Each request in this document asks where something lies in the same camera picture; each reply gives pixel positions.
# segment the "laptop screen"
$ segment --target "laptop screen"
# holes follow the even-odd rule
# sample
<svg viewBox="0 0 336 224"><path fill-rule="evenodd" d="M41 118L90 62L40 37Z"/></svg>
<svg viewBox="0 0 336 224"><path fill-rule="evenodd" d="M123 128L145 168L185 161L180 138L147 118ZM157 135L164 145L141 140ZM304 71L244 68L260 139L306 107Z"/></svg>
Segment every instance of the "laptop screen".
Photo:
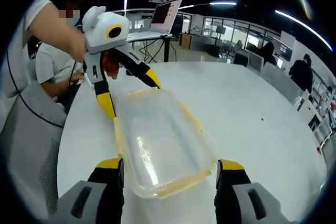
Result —
<svg viewBox="0 0 336 224"><path fill-rule="evenodd" d="M149 31L169 34L182 0L170 0L156 6Z"/></svg>

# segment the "laptop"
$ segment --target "laptop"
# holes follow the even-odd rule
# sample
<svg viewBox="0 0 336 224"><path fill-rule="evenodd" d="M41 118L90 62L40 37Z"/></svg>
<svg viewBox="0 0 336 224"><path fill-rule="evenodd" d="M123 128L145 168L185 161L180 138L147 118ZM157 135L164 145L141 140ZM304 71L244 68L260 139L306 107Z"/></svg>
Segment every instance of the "laptop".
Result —
<svg viewBox="0 0 336 224"><path fill-rule="evenodd" d="M182 0L170 0L162 4L158 4L155 8L151 24L148 31L139 31L130 33L127 42L158 39L161 36L171 37L170 34L177 12Z"/></svg>

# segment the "floor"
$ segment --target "floor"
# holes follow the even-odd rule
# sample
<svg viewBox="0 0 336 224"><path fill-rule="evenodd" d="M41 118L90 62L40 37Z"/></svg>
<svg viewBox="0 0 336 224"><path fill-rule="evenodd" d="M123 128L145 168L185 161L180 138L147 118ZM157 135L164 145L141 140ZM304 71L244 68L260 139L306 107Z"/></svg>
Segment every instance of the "floor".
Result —
<svg viewBox="0 0 336 224"><path fill-rule="evenodd" d="M169 48L169 61L175 61L175 52L174 49L176 50L176 59L177 61L209 61L209 62L216 62L216 61L220 61L221 59L213 57L209 54L207 54L206 52L203 51L191 51L191 50L186 50L181 48L178 45L178 41L171 41L171 46ZM154 42L153 44L151 44L150 46L148 46L148 52L151 56L154 56L157 51L159 50L160 46L162 44L162 40L158 40L156 42ZM144 57L144 54L140 53L139 49L143 48L143 42L136 42L134 45L134 50L135 52L137 52L137 55L142 57ZM163 62L163 52L164 52L164 45L162 46L162 48L160 49L160 51L157 53L157 55L155 56L155 61L156 62ZM146 63L149 63L151 60L151 58L146 59Z"/></svg>

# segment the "person in black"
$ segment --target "person in black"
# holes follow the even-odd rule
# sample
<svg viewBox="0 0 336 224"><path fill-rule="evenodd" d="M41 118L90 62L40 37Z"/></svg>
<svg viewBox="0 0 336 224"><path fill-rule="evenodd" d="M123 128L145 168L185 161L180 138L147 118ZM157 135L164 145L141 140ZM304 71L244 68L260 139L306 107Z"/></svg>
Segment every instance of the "person in black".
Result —
<svg viewBox="0 0 336 224"><path fill-rule="evenodd" d="M274 45L272 42L267 42L260 50L260 56L264 58L264 65L269 62L272 65L276 66L277 61L273 57Z"/></svg>
<svg viewBox="0 0 336 224"><path fill-rule="evenodd" d="M304 55L303 60L295 61L289 70L290 78L303 90L308 89L311 93L313 85L313 73L311 70L311 59L308 54Z"/></svg>

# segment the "person's hand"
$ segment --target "person's hand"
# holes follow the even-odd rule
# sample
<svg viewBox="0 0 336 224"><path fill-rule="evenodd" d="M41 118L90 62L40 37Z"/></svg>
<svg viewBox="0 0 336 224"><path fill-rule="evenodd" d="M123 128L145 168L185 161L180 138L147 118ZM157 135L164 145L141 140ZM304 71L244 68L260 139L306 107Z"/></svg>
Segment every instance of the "person's hand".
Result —
<svg viewBox="0 0 336 224"><path fill-rule="evenodd" d="M107 73L109 77L111 77L113 80L115 80L118 77L119 72L119 62L113 56L111 50L107 50L101 53L101 56L103 57L103 69Z"/></svg>
<svg viewBox="0 0 336 224"><path fill-rule="evenodd" d="M84 79L84 73L78 69L72 74L70 85L77 84L77 82L82 79Z"/></svg>

